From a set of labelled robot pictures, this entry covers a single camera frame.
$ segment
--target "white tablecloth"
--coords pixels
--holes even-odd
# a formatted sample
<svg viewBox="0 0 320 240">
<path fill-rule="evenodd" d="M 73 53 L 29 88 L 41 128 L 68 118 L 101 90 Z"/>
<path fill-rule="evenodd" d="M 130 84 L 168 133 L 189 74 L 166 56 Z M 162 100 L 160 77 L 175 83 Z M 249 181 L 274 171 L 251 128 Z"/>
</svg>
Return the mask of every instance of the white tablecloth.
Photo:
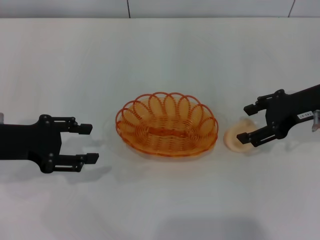
<svg viewBox="0 0 320 240">
<path fill-rule="evenodd" d="M 0 19 L 0 112 L 93 124 L 63 154 L 99 152 L 80 173 L 0 161 L 0 239 L 318 240 L 320 135 L 311 122 L 243 155 L 224 131 L 258 96 L 320 83 L 320 19 Z M 180 92 L 219 122 L 213 151 L 142 157 L 115 116 L 144 93 Z M 264 113 L 252 116 L 264 123 Z"/>
</svg>

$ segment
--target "label sticker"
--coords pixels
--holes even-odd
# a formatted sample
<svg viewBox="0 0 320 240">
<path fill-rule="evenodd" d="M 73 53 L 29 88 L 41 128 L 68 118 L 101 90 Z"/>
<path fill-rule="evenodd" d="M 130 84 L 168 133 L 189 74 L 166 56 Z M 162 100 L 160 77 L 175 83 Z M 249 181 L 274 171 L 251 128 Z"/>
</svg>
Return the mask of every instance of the label sticker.
<svg viewBox="0 0 320 240">
<path fill-rule="evenodd" d="M 298 114 L 297 116 L 298 116 L 299 119 L 306 119 L 306 118 L 309 118 L 309 117 L 311 117 L 313 115 L 314 115 L 314 113 L 312 111 L 307 111 L 307 112 Z"/>
</svg>

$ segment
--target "robotic arm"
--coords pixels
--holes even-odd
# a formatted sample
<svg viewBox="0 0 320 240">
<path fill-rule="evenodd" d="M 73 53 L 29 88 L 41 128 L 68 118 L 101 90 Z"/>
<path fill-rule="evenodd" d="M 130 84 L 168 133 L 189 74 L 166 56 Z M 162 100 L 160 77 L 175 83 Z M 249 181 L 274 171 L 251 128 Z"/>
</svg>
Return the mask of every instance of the robotic arm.
<svg viewBox="0 0 320 240">
<path fill-rule="evenodd" d="M 283 139 L 296 124 L 313 119 L 312 131 L 320 128 L 320 85 L 286 94 L 283 89 L 273 94 L 260 96 L 255 104 L 244 107 L 249 115 L 266 110 L 266 126 L 253 132 L 244 132 L 236 137 L 242 144 L 258 147 L 274 139 Z"/>
<path fill-rule="evenodd" d="M 0 160 L 31 160 L 46 174 L 80 172 L 84 164 L 95 164 L 99 154 L 60 155 L 61 133 L 89 135 L 92 128 L 91 124 L 78 125 L 74 117 L 50 115 L 41 115 L 33 125 L 0 124 Z"/>
</svg>

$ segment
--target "oval basket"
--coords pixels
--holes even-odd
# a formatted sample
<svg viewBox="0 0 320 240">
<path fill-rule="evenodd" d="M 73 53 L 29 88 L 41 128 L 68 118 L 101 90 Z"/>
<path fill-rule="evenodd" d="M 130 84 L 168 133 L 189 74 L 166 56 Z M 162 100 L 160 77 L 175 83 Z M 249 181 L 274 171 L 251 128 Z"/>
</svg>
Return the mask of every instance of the oval basket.
<svg viewBox="0 0 320 240">
<path fill-rule="evenodd" d="M 115 128 L 140 152 L 187 157 L 213 148 L 219 126 L 211 110 L 194 96 L 156 92 L 125 104 L 115 117 Z"/>
</svg>

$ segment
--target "woven plastic basket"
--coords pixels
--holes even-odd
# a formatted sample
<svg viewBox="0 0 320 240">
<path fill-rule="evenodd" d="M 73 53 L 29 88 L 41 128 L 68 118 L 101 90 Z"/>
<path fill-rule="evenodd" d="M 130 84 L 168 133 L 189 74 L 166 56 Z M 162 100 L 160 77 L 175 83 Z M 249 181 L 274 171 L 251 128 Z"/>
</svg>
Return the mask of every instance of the woven plastic basket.
<svg viewBox="0 0 320 240">
<path fill-rule="evenodd" d="M 213 148 L 219 129 L 206 105 L 178 92 L 137 97 L 117 113 L 115 126 L 134 149 L 164 157 L 196 156 Z"/>
</svg>

